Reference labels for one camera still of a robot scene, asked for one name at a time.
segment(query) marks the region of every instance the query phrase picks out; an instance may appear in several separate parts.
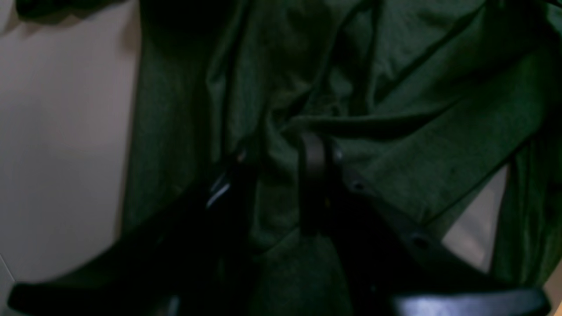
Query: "wrinkled fabric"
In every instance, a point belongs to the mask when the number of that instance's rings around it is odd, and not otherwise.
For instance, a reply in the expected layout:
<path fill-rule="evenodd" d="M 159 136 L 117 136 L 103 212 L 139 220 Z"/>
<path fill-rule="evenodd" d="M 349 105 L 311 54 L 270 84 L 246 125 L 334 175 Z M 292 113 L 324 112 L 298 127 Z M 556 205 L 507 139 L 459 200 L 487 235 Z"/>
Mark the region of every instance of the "wrinkled fabric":
<path fill-rule="evenodd" d="M 562 19 L 531 0 L 141 0 L 124 229 L 247 136 L 261 175 L 249 315 L 345 315 L 337 254 L 298 234 L 296 141 L 331 135 L 442 237 L 510 165 L 491 274 L 539 285 L 562 256 Z"/>

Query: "green cloth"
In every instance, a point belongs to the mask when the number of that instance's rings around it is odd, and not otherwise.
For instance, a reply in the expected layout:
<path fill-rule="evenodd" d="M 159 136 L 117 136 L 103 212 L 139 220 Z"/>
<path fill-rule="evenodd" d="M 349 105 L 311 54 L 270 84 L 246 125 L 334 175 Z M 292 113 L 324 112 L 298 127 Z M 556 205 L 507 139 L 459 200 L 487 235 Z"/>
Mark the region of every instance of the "green cloth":
<path fill-rule="evenodd" d="M 298 233 L 295 147 L 304 129 L 332 135 L 385 200 L 437 237 L 509 164 L 491 273 L 537 285 L 560 260 L 554 7 L 533 0 L 140 3 L 124 229 L 256 136 L 263 168 L 248 236 L 256 275 L 247 314 L 351 313 L 331 242 Z"/>

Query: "dark green fabric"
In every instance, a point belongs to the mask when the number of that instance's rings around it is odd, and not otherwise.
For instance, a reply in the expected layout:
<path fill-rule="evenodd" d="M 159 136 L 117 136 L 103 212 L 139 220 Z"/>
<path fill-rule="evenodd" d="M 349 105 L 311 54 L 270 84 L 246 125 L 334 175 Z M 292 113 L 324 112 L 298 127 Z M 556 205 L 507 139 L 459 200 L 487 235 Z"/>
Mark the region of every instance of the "dark green fabric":
<path fill-rule="evenodd" d="M 351 313 L 329 240 L 298 234 L 304 129 L 332 135 L 388 202 L 438 237 L 509 163 L 491 273 L 536 285 L 559 261 L 562 71 L 544 3 L 140 3 L 124 229 L 256 136 L 248 314 Z"/>

